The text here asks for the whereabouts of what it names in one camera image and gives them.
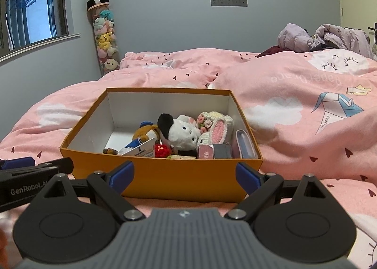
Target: logo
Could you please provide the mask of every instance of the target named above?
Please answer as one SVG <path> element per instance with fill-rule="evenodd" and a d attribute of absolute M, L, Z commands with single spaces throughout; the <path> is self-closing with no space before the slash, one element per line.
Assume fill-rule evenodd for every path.
<path fill-rule="evenodd" d="M 181 211 L 181 212 L 179 213 L 179 215 L 180 215 L 182 218 L 186 218 L 186 217 L 190 216 L 191 213 L 185 210 L 185 211 Z"/>
<path fill-rule="evenodd" d="M 11 195 L 24 194 L 26 192 L 33 191 L 35 189 L 41 189 L 46 184 L 47 184 L 47 181 L 43 181 L 42 184 L 41 183 L 37 183 L 35 185 L 28 185 L 28 186 L 25 185 L 22 188 L 11 189 L 10 193 L 11 193 Z"/>

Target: windowsill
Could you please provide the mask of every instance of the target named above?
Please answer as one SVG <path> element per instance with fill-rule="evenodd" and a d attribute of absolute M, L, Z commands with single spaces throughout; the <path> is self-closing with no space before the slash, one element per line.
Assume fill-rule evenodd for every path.
<path fill-rule="evenodd" d="M 74 39 L 74 38 L 78 38 L 80 36 L 81 36 L 81 34 L 78 33 L 78 34 L 73 34 L 73 35 L 64 35 L 64 36 L 60 36 L 60 37 L 50 38 L 50 39 L 42 40 L 40 42 L 35 42 L 35 43 L 30 44 L 26 47 L 22 47 L 20 49 L 14 50 L 14 51 L 10 52 L 9 54 L 7 54 L 3 57 L 0 57 L 0 66 L 2 65 L 3 61 L 9 60 L 11 58 L 20 57 L 20 56 L 22 56 L 22 54 L 25 54 L 27 52 L 32 52 L 34 50 L 38 50 L 38 49 L 43 48 L 43 47 L 51 46 L 51 45 L 59 43 L 61 41 L 71 40 L 71 39 Z"/>

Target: pink bunny ear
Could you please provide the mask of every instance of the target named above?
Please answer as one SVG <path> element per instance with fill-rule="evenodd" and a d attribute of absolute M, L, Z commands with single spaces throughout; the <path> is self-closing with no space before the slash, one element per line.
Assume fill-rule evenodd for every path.
<path fill-rule="evenodd" d="M 210 128 L 210 144 L 224 143 L 227 136 L 228 125 L 224 119 L 216 119 Z"/>

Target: gray wall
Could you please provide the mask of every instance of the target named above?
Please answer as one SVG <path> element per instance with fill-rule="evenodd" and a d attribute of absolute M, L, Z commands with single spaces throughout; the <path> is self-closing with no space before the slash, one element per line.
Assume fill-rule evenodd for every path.
<path fill-rule="evenodd" d="M 248 0 L 247 8 L 210 0 L 110 0 L 122 53 L 208 47 L 262 52 L 295 23 L 313 33 L 340 24 L 339 0 Z"/>
<path fill-rule="evenodd" d="M 66 0 L 70 34 L 80 38 L 0 62 L 0 140 L 28 109 L 66 86 L 100 78 L 86 0 Z"/>

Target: brown plush toy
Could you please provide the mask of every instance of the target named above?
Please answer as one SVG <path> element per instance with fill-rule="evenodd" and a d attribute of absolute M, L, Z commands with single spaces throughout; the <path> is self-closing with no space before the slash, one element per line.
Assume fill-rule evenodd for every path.
<path fill-rule="evenodd" d="M 114 149 L 104 149 L 103 154 L 122 155 L 122 153 L 125 153 L 124 149 L 133 149 L 152 138 L 156 138 L 156 143 L 160 143 L 160 131 L 157 125 L 152 122 L 142 122 L 140 128 L 133 134 L 132 141 L 120 150 L 120 154 Z"/>
<path fill-rule="evenodd" d="M 151 122 L 143 122 L 133 134 L 132 140 L 139 139 L 142 143 L 148 141 L 151 138 L 156 138 L 157 142 L 160 142 L 160 133 L 156 124 Z"/>

